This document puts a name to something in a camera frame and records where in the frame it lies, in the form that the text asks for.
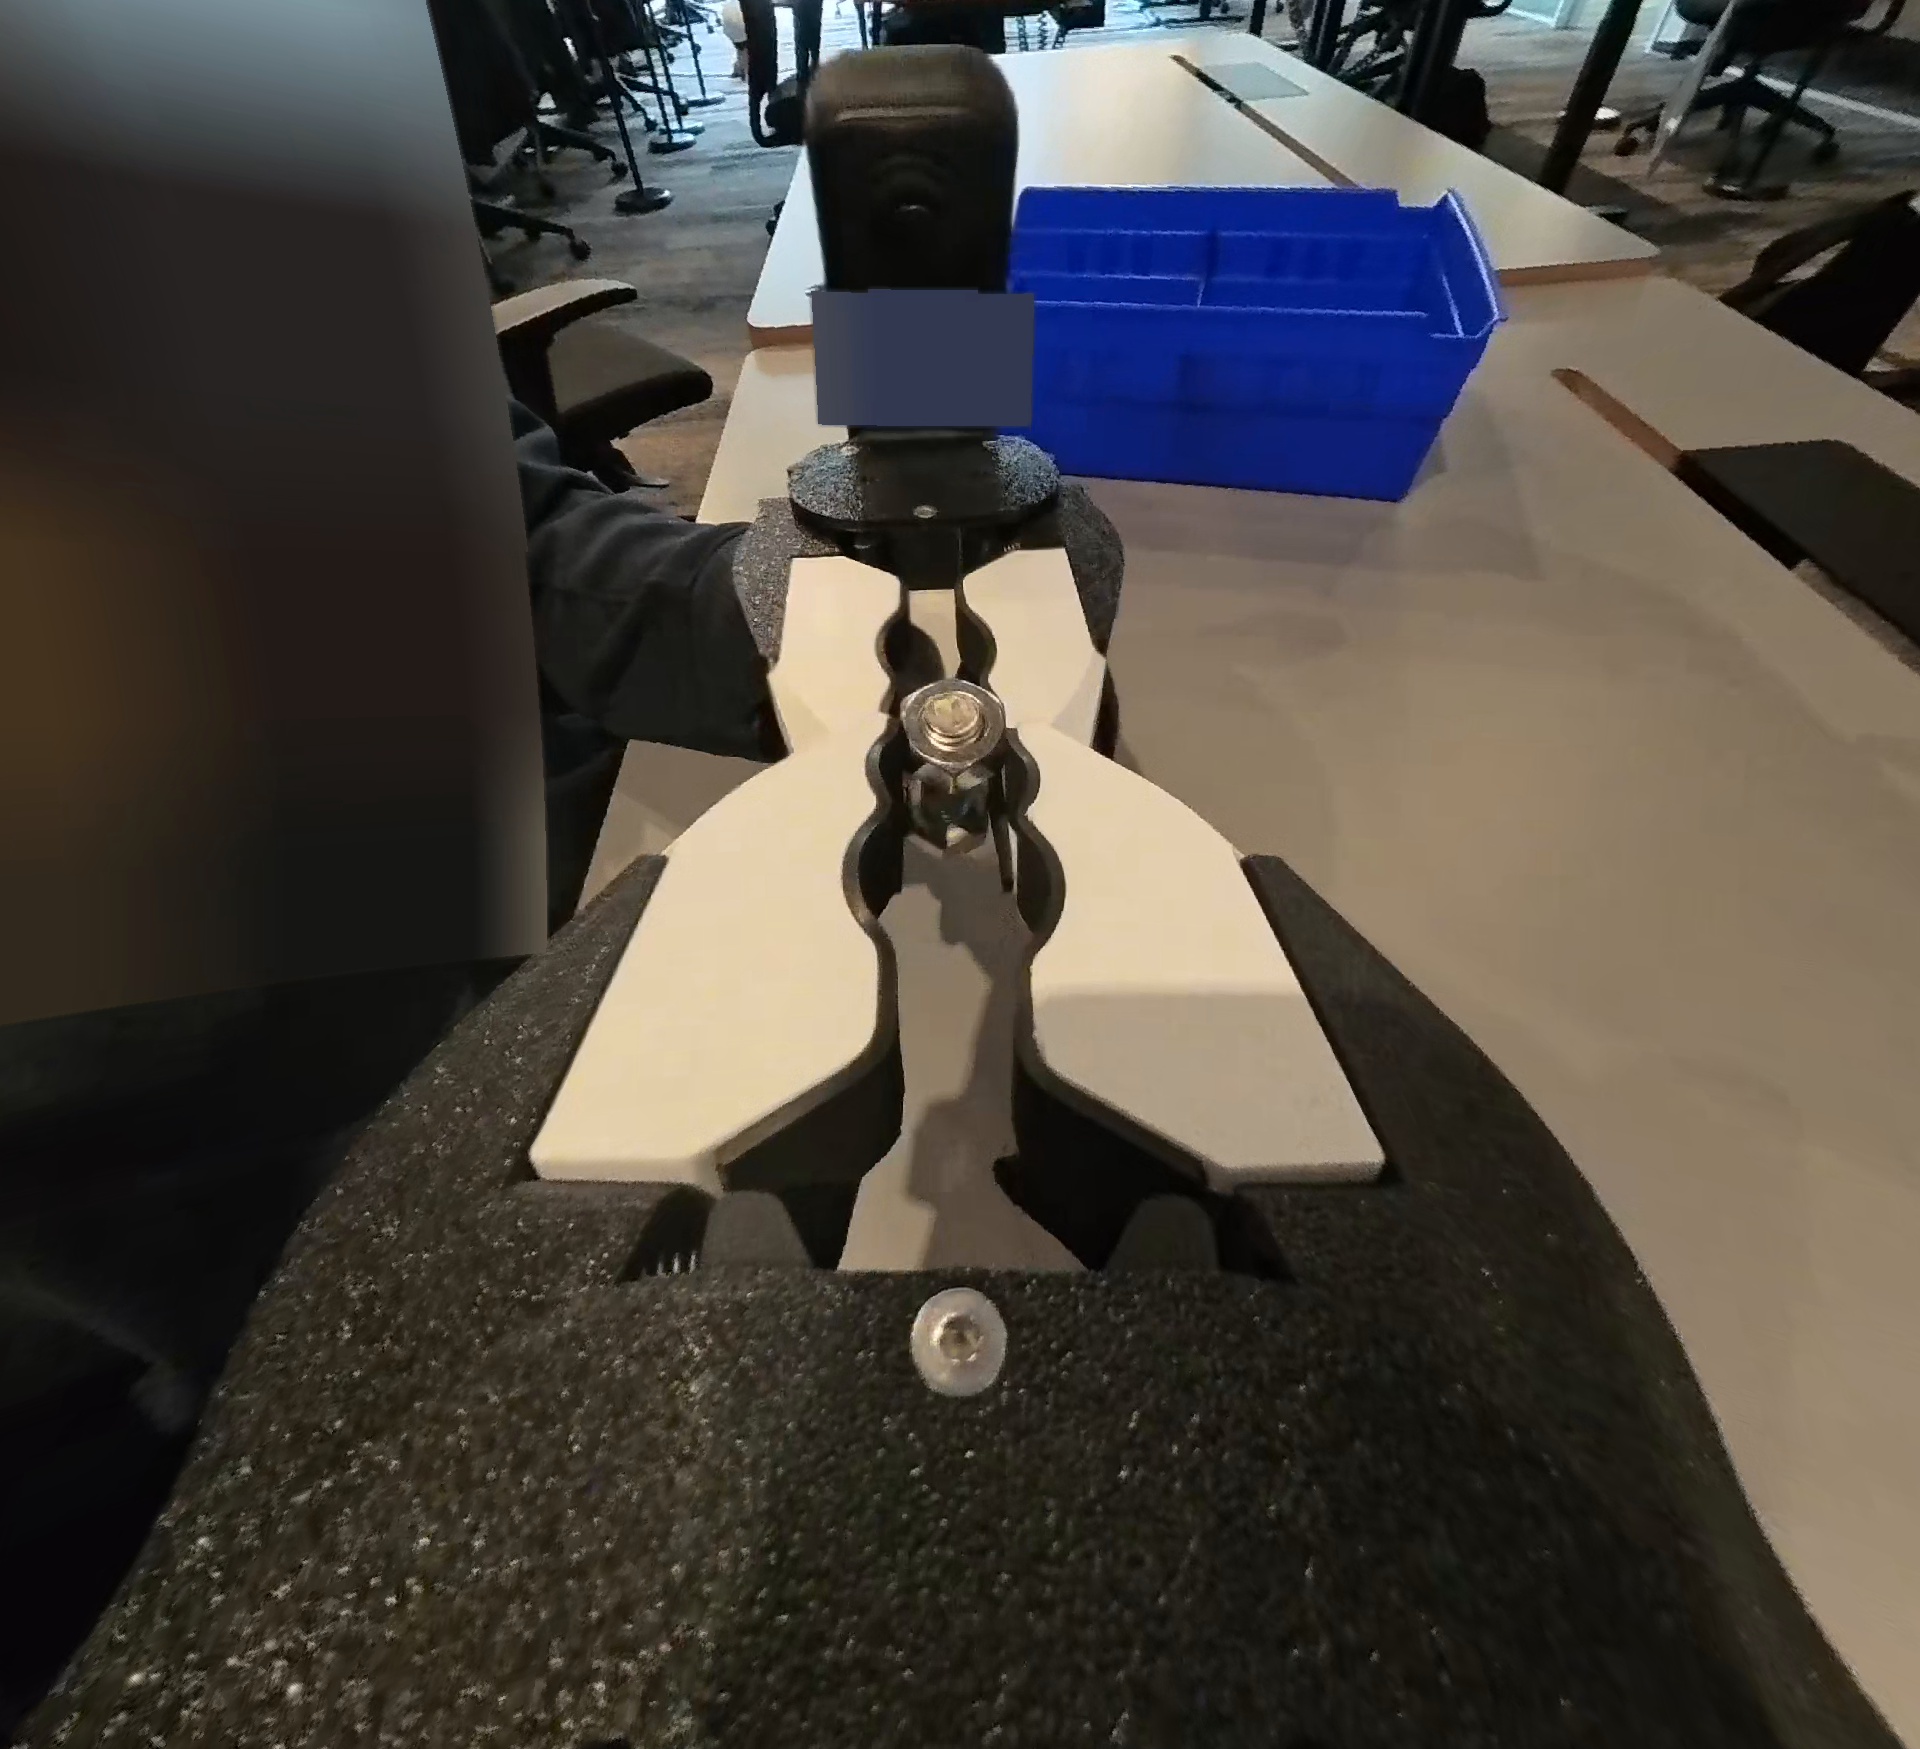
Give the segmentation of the row of black office chairs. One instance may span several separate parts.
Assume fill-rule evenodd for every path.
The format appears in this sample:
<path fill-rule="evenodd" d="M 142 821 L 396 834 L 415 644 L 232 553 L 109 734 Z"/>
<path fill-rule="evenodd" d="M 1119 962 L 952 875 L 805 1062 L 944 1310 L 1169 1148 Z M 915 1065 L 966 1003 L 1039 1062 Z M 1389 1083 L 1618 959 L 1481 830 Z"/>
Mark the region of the row of black office chairs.
<path fill-rule="evenodd" d="M 747 0 L 425 4 L 495 296 L 586 271 L 593 231 L 669 211 L 669 161 L 696 159 L 747 101 Z M 772 0 L 770 104 L 824 8 Z"/>

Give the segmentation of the blue bin with black divider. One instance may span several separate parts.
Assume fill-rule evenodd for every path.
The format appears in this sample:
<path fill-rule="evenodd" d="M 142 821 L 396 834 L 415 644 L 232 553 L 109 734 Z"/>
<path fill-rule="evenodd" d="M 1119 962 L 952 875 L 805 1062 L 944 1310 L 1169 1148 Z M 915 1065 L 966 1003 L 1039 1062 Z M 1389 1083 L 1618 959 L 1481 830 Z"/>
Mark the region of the blue bin with black divider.
<path fill-rule="evenodd" d="M 1030 185 L 1034 439 L 1067 474 L 1397 503 L 1506 318 L 1456 192 Z"/>

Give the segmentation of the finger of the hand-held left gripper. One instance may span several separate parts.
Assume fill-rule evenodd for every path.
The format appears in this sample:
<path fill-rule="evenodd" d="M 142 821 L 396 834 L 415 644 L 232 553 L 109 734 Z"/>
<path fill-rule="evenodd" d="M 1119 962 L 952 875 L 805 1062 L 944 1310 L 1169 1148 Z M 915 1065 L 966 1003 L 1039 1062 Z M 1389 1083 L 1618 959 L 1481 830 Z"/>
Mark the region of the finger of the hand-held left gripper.
<path fill-rule="evenodd" d="M 895 694 L 884 643 L 902 612 L 899 581 L 845 556 L 787 569 L 770 697 L 790 754 L 829 739 L 876 739 Z"/>
<path fill-rule="evenodd" d="M 996 697 L 1006 729 L 1049 728 L 1099 754 L 1108 662 L 1067 553 L 1006 553 L 952 588 L 958 680 Z"/>

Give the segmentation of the black office chair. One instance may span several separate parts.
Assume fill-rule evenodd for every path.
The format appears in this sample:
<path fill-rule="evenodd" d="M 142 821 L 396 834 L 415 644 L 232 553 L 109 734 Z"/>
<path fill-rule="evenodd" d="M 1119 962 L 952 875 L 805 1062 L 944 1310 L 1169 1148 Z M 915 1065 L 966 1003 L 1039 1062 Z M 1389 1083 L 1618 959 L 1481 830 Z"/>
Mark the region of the black office chair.
<path fill-rule="evenodd" d="M 635 429 L 708 403 L 698 362 L 637 336 L 612 313 L 637 300 L 628 283 L 557 280 L 491 305 L 507 388 L 563 443 L 569 462 L 612 490 L 663 491 L 621 449 Z"/>
<path fill-rule="evenodd" d="M 1790 127 L 1811 135 L 1815 170 L 1839 153 L 1838 129 L 1807 104 L 1815 75 L 1843 38 L 1882 32 L 1903 7 L 1905 0 L 1677 0 L 1679 17 L 1707 31 L 1696 52 L 1703 78 L 1692 93 L 1679 89 L 1659 107 L 1626 115 L 1615 153 L 1655 152 L 1692 118 L 1711 115 L 1727 141 L 1707 192 L 1731 201 L 1783 200 L 1788 185 L 1765 176 Z"/>
<path fill-rule="evenodd" d="M 1914 401 L 1917 362 L 1876 368 L 1876 361 L 1917 313 L 1917 192 L 1791 229 L 1718 300 L 1845 377 Z"/>

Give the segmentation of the silver nut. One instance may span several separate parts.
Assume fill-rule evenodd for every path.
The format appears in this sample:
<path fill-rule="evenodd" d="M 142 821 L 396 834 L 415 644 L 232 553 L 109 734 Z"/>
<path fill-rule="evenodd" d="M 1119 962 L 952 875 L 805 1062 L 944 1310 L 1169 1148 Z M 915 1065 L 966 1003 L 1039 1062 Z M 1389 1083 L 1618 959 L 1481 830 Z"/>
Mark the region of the silver nut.
<path fill-rule="evenodd" d="M 996 694 L 964 677 L 939 677 L 899 706 L 905 742 L 919 763 L 946 774 L 986 765 L 1006 737 L 1006 713 Z"/>

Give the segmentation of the silver hex bolt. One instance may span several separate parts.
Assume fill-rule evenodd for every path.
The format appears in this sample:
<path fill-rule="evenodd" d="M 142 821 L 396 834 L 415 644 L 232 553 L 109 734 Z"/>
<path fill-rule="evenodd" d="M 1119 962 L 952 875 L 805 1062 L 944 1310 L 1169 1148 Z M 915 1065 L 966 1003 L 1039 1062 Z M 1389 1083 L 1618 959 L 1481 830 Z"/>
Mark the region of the silver hex bolt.
<path fill-rule="evenodd" d="M 919 763 L 907 746 L 905 803 L 923 841 L 952 852 L 972 849 L 991 833 L 1000 754 L 1002 748 L 991 762 L 952 775 Z"/>

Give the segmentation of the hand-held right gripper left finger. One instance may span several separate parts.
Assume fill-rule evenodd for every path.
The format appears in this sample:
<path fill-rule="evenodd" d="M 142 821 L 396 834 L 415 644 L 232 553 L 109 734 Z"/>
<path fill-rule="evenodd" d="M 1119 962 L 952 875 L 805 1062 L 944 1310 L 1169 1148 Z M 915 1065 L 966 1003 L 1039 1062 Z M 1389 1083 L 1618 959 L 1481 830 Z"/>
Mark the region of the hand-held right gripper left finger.
<path fill-rule="evenodd" d="M 883 833 L 854 722 L 666 849 L 529 1163 L 548 1183 L 857 1184 L 899 1139 L 890 951 L 858 879 Z"/>

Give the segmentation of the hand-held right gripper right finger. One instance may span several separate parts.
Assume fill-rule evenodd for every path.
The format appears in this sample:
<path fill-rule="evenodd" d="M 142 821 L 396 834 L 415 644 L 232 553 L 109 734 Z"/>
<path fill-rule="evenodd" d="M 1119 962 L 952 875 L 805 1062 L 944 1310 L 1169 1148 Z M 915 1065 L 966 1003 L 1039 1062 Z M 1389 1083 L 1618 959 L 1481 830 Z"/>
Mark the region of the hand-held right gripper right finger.
<path fill-rule="evenodd" d="M 1232 1190 L 1375 1181 L 1385 1152 L 1235 847 L 1046 724 L 1007 754 L 1042 1080 Z"/>

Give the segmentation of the person's left forearm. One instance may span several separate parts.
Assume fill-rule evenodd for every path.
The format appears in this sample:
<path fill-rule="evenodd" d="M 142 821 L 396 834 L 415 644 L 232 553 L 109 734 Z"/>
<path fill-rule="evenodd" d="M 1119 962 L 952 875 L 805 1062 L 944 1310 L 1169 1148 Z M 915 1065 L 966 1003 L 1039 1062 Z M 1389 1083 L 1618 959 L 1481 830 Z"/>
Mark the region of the person's left forearm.
<path fill-rule="evenodd" d="M 548 779 L 624 744 L 776 758 L 766 666 L 733 581 L 744 528 L 606 488 L 516 400 L 510 424 Z"/>

